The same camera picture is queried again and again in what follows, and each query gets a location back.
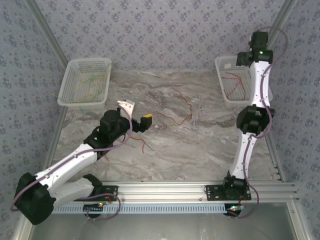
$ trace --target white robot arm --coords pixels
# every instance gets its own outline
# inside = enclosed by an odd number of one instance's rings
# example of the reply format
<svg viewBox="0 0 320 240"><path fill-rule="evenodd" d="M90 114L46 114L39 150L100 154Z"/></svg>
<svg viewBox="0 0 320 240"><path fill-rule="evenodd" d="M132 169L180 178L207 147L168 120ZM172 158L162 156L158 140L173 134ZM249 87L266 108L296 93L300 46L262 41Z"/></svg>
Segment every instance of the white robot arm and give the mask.
<svg viewBox="0 0 320 240"><path fill-rule="evenodd" d="M239 129L238 147L223 184L205 186L208 201L240 201L241 197L251 200L246 178L251 154L257 138L268 126L270 117L272 118L275 112L270 109L268 96L273 51L267 49L267 42L268 33L256 31L251 36L249 51L238 53L236 65L250 68L249 105L238 114L236 120L236 127Z"/></svg>
<svg viewBox="0 0 320 240"><path fill-rule="evenodd" d="M103 157L108 151L116 148L115 140L133 132L145 132L152 124L152 115L147 114L138 123L132 119L134 103L118 101L117 110L108 110L100 119L100 125L71 154L46 170L35 175L25 173L18 182L14 200L11 206L16 206L32 224L43 222L51 212L69 202L89 196L113 194L93 175L87 174L76 182L66 183L73 175L84 167Z"/></svg>
<svg viewBox="0 0 320 240"><path fill-rule="evenodd" d="M260 87L261 87L261 75L262 73L269 67L269 62L267 61L259 61L253 62L250 66L250 75L251 75L251 93L250 93L250 100L249 105L253 106L256 105L259 108L264 108L264 105L261 102L260 97ZM269 103L269 96L268 96L268 88L269 88L269 73L268 70L265 73L265 77L263 80L263 94L264 94L264 102L268 107L270 107ZM252 132L243 133L242 130L239 130L239 138L238 138L238 147L236 149L235 157L233 164L230 168L230 175L235 176L237 179L245 179L244 172L243 172L243 160L245 155L245 149L248 145L249 137ZM251 159L251 154L254 149L255 143L257 139L252 138L250 141L250 146L246 154L245 160L245 171L246 175L248 175L248 166Z"/></svg>

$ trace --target wall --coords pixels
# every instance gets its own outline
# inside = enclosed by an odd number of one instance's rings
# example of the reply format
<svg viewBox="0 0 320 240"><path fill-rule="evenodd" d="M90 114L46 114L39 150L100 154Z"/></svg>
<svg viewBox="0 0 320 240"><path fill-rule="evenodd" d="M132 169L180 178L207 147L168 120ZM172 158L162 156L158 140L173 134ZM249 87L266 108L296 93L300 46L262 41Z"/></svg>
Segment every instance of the wall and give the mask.
<svg viewBox="0 0 320 240"><path fill-rule="evenodd" d="M113 69L215 69L271 25L283 0L37 0L68 59Z"/></svg>
<svg viewBox="0 0 320 240"><path fill-rule="evenodd" d="M320 2L298 1L285 24L289 48L271 71L273 137L287 181L297 182L315 239L320 239ZM276 53L284 44L275 44Z"/></svg>
<svg viewBox="0 0 320 240"><path fill-rule="evenodd" d="M0 9L0 239L8 240L20 215L9 211L18 180L46 157L64 70L22 0L1 0Z"/></svg>

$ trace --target white plastic basket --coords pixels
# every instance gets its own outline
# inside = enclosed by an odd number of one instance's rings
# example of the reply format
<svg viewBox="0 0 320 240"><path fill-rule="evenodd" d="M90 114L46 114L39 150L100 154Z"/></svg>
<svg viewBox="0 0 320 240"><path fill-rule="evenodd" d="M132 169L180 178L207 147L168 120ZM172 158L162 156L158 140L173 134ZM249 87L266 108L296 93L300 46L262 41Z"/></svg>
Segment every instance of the white plastic basket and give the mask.
<svg viewBox="0 0 320 240"><path fill-rule="evenodd" d="M71 109L105 107L111 72L109 58L79 58L69 61L58 95L58 104Z"/></svg>
<svg viewBox="0 0 320 240"><path fill-rule="evenodd" d="M217 57L214 62L225 105L228 107L247 106L251 93L251 75L249 67L236 66L237 56ZM268 96L271 101L273 95L270 88Z"/></svg>

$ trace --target marble floor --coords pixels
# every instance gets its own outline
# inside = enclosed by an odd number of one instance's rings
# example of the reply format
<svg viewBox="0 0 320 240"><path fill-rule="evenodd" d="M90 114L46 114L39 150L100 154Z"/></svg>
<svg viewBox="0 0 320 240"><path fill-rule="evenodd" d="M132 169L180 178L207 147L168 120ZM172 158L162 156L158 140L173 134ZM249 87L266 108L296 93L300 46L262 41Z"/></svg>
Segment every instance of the marble floor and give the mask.
<svg viewBox="0 0 320 240"><path fill-rule="evenodd" d="M156 111L181 121L190 115L179 90L192 105L192 119L182 125ZM236 119L242 107L225 106L217 73L212 71L114 71L107 104L100 110L68 109L53 162L71 153L99 125L104 112L117 108L117 100L136 103L133 118L152 113L153 125L145 133L133 133L121 148L110 151L84 168L72 180L92 173L100 180L222 180L237 149ZM264 139L258 140L249 166L249 178L276 179Z"/></svg>

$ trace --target white bracket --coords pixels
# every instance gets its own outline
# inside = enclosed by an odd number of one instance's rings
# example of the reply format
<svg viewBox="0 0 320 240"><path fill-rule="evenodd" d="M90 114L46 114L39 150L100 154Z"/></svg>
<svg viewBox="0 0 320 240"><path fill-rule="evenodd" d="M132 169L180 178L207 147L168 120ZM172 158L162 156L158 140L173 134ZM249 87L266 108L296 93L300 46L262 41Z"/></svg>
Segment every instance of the white bracket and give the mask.
<svg viewBox="0 0 320 240"><path fill-rule="evenodd" d="M122 101L118 101L118 105L123 107L124 110L126 110L126 112L129 114L130 118L132 119L132 112L134 111L135 103L130 100L122 100ZM127 118L127 115L124 113L122 109L120 111L120 114L121 114L121 117Z"/></svg>

